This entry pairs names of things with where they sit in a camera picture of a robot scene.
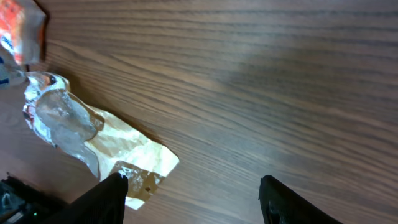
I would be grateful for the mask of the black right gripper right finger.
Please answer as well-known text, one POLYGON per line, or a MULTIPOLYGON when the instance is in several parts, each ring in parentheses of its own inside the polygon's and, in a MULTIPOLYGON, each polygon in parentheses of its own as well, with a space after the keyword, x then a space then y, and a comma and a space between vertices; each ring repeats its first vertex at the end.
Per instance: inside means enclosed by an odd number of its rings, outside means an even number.
POLYGON ((271 175, 261 179, 259 201, 265 224, 340 224, 271 175))

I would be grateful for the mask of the orange tissue pack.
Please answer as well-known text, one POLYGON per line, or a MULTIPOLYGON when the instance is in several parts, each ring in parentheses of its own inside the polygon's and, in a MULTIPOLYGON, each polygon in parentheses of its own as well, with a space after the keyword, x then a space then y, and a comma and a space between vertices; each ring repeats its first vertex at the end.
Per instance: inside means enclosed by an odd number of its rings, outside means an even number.
POLYGON ((24 67, 40 62, 46 17, 34 0, 1 0, 2 89, 24 83, 24 67))

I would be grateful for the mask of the beige brown snack pouch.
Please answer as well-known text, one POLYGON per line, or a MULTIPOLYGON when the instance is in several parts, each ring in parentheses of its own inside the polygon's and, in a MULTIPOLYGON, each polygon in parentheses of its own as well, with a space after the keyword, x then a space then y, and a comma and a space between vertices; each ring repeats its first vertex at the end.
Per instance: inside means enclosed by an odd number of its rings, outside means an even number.
POLYGON ((157 143, 115 115, 90 106, 70 91, 69 81, 48 72, 27 73, 25 120, 39 138, 84 162, 104 180, 128 179, 125 204, 137 210, 179 163, 157 143))

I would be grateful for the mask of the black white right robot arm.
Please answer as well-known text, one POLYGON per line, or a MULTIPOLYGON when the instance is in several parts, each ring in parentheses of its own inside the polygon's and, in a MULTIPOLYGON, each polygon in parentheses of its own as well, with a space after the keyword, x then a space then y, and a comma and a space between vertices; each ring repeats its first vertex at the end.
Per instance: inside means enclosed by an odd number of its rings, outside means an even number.
MULTIPOLYGON (((122 224, 127 177, 112 174, 70 205, 20 180, 1 181, 1 223, 122 224)), ((259 201, 265 223, 336 223, 271 175, 261 179, 259 201)))

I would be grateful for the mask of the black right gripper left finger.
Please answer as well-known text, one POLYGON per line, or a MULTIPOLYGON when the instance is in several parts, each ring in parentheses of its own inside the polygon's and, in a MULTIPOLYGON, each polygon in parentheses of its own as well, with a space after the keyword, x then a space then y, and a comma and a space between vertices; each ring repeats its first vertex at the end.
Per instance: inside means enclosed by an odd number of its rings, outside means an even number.
POLYGON ((128 178, 111 174, 45 224, 123 224, 128 178))

